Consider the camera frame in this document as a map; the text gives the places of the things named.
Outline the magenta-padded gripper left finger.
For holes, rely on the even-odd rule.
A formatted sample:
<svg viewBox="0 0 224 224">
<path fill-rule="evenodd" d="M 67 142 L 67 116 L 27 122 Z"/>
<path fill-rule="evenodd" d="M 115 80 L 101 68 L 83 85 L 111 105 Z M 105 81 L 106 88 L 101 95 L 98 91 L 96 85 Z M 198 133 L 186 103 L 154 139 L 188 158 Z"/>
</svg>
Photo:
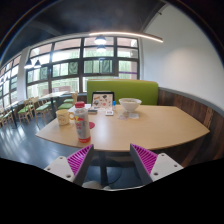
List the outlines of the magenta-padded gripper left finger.
<svg viewBox="0 0 224 224">
<path fill-rule="evenodd" d="M 59 156 L 45 171 L 81 186 L 94 154 L 94 145 L 88 145 L 68 157 Z"/>
</svg>

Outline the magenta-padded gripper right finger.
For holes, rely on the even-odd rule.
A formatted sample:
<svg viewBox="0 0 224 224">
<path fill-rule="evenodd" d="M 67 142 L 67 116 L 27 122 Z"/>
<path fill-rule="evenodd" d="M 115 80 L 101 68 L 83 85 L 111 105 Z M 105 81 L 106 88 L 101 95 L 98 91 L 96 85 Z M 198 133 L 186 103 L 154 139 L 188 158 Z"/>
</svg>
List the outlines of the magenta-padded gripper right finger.
<svg viewBox="0 0 224 224">
<path fill-rule="evenodd" d="M 143 185 L 147 185 L 182 169 L 182 166 L 167 154 L 156 154 L 135 144 L 130 145 L 130 155 Z"/>
</svg>

